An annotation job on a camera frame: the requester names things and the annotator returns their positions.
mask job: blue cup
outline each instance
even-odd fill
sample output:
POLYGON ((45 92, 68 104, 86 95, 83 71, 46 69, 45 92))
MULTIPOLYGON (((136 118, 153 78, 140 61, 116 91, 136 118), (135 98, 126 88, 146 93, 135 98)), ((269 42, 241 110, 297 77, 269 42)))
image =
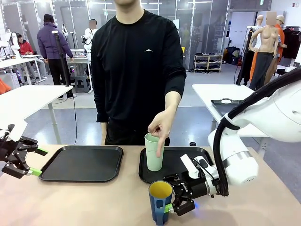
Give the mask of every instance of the blue cup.
POLYGON ((155 181, 149 187, 149 195, 152 218, 162 226, 168 221, 173 188, 165 181, 155 181))

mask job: orange jacket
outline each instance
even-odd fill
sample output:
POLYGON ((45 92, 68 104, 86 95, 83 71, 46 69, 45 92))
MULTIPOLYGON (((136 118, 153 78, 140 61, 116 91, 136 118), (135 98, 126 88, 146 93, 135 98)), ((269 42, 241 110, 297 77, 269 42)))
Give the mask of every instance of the orange jacket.
MULTIPOLYGON (((284 44, 284 41, 285 41, 285 40, 284 40, 285 35, 284 35, 284 32, 283 32, 282 28, 280 27, 279 24, 276 24, 275 27, 278 28, 278 33, 279 33, 279 35, 280 35, 281 43, 284 44)), ((279 59, 278 59, 278 62, 280 62, 280 61, 281 61, 281 57, 282 57, 282 53, 283 53, 283 48, 282 48, 282 47, 279 47, 278 53, 280 54, 280 57, 279 57, 279 59)))
POLYGON ((0 79, 0 95, 3 93, 6 93, 11 90, 11 87, 9 87, 7 84, 5 84, 1 79, 0 79))

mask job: person in red jacket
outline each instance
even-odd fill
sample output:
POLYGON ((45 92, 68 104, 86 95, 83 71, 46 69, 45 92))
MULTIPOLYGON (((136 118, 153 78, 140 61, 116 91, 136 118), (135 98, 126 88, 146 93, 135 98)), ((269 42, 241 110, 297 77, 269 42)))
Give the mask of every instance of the person in red jacket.
MULTIPOLYGON (((17 38, 18 38, 18 44, 20 46, 19 52, 21 55, 33 55, 33 49, 32 46, 27 42, 26 40, 23 39, 22 35, 17 33, 17 38)), ((46 68, 45 68, 45 63, 44 61, 40 59, 36 59, 36 62, 38 64, 38 68, 41 74, 42 79, 47 79, 46 77, 46 68)), ((34 69, 32 68, 30 62, 26 63, 28 70, 32 74, 33 77, 35 77, 35 72, 34 69)))

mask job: neck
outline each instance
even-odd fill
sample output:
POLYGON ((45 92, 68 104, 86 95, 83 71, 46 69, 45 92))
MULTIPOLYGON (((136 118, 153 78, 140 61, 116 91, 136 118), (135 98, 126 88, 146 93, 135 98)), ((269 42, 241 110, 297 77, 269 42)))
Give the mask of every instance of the neck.
POLYGON ((135 1, 129 6, 121 6, 116 4, 116 18, 123 24, 133 24, 137 22, 144 14, 140 1, 135 1))

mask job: black clothes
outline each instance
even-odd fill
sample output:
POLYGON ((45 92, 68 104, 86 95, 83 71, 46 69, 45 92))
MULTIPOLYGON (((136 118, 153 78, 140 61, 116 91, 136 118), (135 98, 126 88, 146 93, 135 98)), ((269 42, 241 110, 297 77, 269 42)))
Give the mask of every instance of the black clothes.
MULTIPOLYGON (((107 127, 105 145, 141 145, 145 146, 144 136, 148 133, 147 127, 135 129, 135 126, 124 126, 112 119, 107 127)), ((165 146, 169 146, 170 140, 165 140, 165 146)))
POLYGON ((258 52, 250 89, 258 90, 264 85, 265 75, 273 58, 273 53, 258 52))
POLYGON ((148 11, 134 24, 114 17, 95 33, 91 55, 97 122, 147 129, 166 93, 183 94, 183 51, 169 19, 148 11))
POLYGON ((287 48, 283 48, 282 56, 288 59, 296 59, 300 47, 299 31, 292 31, 289 28, 283 30, 287 48))
POLYGON ((238 80, 236 81, 236 84, 240 84, 241 80, 244 78, 244 85, 246 86, 248 84, 248 81, 250 80, 250 72, 252 67, 252 62, 254 58, 254 52, 249 50, 246 53, 246 57, 243 60, 243 66, 240 69, 238 80))
MULTIPOLYGON (((51 71, 51 75, 52 75, 54 85, 56 85, 56 86, 61 85, 61 78, 60 77, 62 77, 63 84, 66 85, 61 60, 60 59, 48 59, 48 60, 49 60, 48 64, 49 64, 49 68, 50 68, 50 71, 51 71)), ((66 68, 66 72, 67 72, 67 77, 69 79, 69 84, 70 84, 70 73, 69 73, 69 69, 68 69, 66 59, 64 60, 64 63, 65 63, 65 68, 66 68)), ((73 97, 72 90, 67 92, 67 97, 73 97)))

